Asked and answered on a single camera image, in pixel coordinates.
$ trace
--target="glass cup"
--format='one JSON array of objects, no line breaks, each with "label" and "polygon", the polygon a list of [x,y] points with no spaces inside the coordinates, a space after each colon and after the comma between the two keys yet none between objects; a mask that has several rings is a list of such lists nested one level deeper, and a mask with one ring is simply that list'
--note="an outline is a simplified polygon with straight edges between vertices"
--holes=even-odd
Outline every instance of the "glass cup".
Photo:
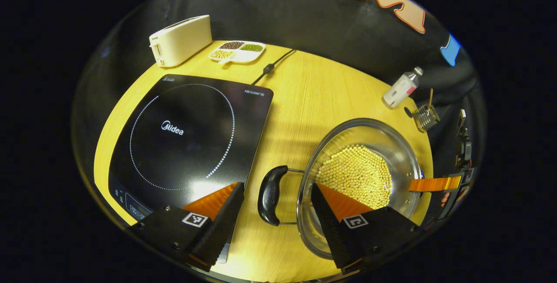
[{"label": "glass cup", "polygon": [[433,126],[441,120],[434,106],[431,105],[428,107],[427,104],[424,104],[420,108],[416,109],[413,116],[414,121],[416,121],[416,126],[420,132],[426,132],[430,128],[433,128]]}]

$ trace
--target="soybeans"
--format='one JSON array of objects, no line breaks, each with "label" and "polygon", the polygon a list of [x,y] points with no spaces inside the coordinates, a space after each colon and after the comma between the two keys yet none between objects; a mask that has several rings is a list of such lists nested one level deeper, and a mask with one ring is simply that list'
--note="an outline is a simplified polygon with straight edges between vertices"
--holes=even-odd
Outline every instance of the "soybeans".
[{"label": "soybeans", "polygon": [[233,52],[234,51],[217,50],[217,51],[211,53],[211,57],[216,57],[217,59],[226,59]]},{"label": "soybeans", "polygon": [[393,189],[386,161],[364,145],[346,146],[332,155],[319,168],[315,182],[373,209],[387,206]]}]

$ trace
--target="white toaster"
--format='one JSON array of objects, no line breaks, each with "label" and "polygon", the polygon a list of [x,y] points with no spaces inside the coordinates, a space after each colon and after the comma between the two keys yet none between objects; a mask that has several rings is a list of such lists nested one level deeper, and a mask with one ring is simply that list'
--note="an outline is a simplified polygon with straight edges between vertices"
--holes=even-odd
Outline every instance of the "white toaster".
[{"label": "white toaster", "polygon": [[149,36],[160,67],[175,67],[213,42],[209,15],[191,17]]}]

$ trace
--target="divided snack tray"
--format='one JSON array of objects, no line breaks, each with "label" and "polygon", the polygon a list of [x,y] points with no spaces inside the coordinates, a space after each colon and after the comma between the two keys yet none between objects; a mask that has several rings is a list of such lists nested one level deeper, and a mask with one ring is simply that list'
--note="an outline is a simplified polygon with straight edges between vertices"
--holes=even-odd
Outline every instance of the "divided snack tray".
[{"label": "divided snack tray", "polygon": [[249,63],[257,59],[263,51],[265,51],[265,44],[255,41],[231,40],[211,51],[211,53],[209,53],[209,59],[222,61],[231,56],[230,62]]}]

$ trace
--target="stainless steel pot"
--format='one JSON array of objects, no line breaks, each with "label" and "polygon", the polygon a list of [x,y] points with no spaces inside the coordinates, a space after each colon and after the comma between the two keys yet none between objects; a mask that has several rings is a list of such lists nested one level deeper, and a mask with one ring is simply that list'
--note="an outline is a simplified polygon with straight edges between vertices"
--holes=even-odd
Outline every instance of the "stainless steel pot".
[{"label": "stainless steel pot", "polygon": [[263,221],[279,226],[281,223],[276,217],[275,209],[280,196],[280,179],[288,171],[304,174],[298,194],[295,224],[298,224],[298,232],[306,247],[324,259],[332,259],[332,255],[311,202],[312,184],[323,162],[352,144],[364,145],[385,159],[393,187],[388,206],[406,218],[412,217],[419,197],[418,193],[409,192],[408,188],[410,180],[420,178],[418,160],[410,144],[399,132],[370,118],[356,118],[336,126],[319,143],[305,171],[288,168],[286,165],[277,166],[265,175],[259,189],[259,216]]}]

